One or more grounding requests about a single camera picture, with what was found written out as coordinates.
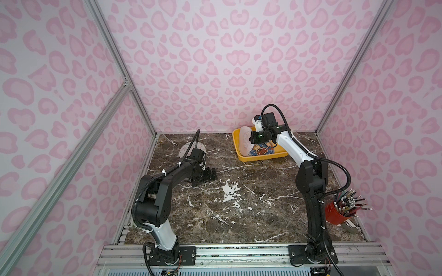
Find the pink rainbow unicorn coaster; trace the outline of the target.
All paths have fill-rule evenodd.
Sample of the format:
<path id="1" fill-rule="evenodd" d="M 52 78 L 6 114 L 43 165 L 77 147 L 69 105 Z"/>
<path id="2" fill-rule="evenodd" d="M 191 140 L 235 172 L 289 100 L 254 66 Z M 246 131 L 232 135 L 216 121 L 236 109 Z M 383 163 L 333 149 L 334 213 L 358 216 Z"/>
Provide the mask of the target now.
<path id="1" fill-rule="evenodd" d="M 254 144 L 250 142 L 252 129 L 248 126 L 243 126 L 239 131 L 239 152 L 242 156 L 249 156 Z"/>

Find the red pen cup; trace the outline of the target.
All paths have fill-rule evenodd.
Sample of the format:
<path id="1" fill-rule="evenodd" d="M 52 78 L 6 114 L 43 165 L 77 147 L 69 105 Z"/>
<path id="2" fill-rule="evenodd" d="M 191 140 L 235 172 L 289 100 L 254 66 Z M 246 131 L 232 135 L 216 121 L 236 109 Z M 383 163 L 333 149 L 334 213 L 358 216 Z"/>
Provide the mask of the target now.
<path id="1" fill-rule="evenodd" d="M 349 219 L 349 217 L 342 215 L 332 202 L 325 207 L 325 216 L 326 221 L 333 225 L 341 225 Z"/>

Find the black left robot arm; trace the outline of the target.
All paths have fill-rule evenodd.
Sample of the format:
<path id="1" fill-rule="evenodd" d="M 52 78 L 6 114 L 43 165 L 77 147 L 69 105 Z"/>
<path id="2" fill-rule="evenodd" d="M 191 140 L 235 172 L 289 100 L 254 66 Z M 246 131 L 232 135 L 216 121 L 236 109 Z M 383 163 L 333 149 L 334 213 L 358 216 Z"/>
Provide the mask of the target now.
<path id="1" fill-rule="evenodd" d="M 175 166 L 152 177 L 145 175 L 139 181 L 131 207 L 132 221 L 152 234 L 153 253 L 168 262 L 175 262 L 180 250 L 178 237 L 169 222 L 173 189 L 184 180 L 194 185 L 216 180 L 216 170 L 205 165 L 206 153 L 194 148 Z"/>

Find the white butterfly doodle coaster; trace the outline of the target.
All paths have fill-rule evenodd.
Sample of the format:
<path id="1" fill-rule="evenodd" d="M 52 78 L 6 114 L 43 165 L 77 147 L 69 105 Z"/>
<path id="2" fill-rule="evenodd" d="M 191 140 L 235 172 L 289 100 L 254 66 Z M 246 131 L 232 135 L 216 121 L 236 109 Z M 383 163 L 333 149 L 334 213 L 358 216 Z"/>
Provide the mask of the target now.
<path id="1" fill-rule="evenodd" d="M 186 144 L 184 144 L 180 148 L 180 151 L 178 154 L 179 160 L 183 160 L 185 156 L 190 156 L 190 154 L 194 148 L 198 148 L 198 149 L 202 150 L 204 152 L 203 159 L 206 159 L 206 152 L 207 152 L 206 146 L 200 142 L 198 142 L 198 146 L 195 146 L 195 144 L 196 144 L 195 142 L 193 142 L 193 143 L 187 142 Z"/>

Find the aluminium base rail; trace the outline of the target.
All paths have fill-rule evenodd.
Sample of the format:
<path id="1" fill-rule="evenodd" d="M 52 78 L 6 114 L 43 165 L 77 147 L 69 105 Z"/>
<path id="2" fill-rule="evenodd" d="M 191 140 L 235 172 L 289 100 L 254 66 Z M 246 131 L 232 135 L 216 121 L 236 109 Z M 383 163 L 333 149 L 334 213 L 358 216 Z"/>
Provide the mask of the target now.
<path id="1" fill-rule="evenodd" d="M 290 244 L 201 244 L 183 259 L 179 276 L 324 276 L 329 264 L 291 261 Z M 393 266 L 379 243 L 337 242 L 338 267 L 346 276 L 393 276 Z M 141 246 L 105 246 L 96 276 L 147 276 Z"/>

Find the blue car coaster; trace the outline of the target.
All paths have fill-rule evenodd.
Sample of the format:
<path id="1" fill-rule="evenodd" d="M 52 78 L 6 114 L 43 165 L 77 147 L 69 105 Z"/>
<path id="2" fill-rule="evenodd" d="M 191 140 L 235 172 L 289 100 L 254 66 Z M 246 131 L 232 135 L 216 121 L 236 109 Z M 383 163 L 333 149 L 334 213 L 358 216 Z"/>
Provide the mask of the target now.
<path id="1" fill-rule="evenodd" d="M 253 144 L 253 148 L 249 152 L 249 156 L 263 156 L 275 153 L 276 145 L 273 142 Z"/>

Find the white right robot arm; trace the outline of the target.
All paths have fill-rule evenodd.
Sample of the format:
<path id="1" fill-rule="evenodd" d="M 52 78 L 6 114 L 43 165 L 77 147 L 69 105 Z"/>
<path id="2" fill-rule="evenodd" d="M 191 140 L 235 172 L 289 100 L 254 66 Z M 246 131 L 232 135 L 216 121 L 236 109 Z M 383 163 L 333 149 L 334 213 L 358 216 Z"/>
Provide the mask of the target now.
<path id="1" fill-rule="evenodd" d="M 326 229 L 325 203 L 328 180 L 328 165 L 308 150 L 289 130 L 280 125 L 273 113 L 254 116 L 255 130 L 250 142 L 261 144 L 272 141 L 281 146 L 298 165 L 295 184 L 305 200 L 307 212 L 307 244 L 304 247 L 289 247 L 293 266 L 320 264 L 325 261 L 337 263 L 337 254 Z"/>

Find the yellow plastic storage box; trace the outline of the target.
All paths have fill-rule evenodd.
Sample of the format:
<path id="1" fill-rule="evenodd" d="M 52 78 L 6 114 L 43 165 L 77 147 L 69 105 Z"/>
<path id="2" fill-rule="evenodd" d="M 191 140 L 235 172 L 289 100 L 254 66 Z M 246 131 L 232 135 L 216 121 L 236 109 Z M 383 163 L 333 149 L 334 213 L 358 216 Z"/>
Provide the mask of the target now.
<path id="1" fill-rule="evenodd" d="M 243 126 L 233 131 L 233 142 L 237 157 L 242 162 L 263 161 L 288 156 L 288 152 L 272 142 L 252 144 L 246 134 L 255 131 L 254 126 Z"/>

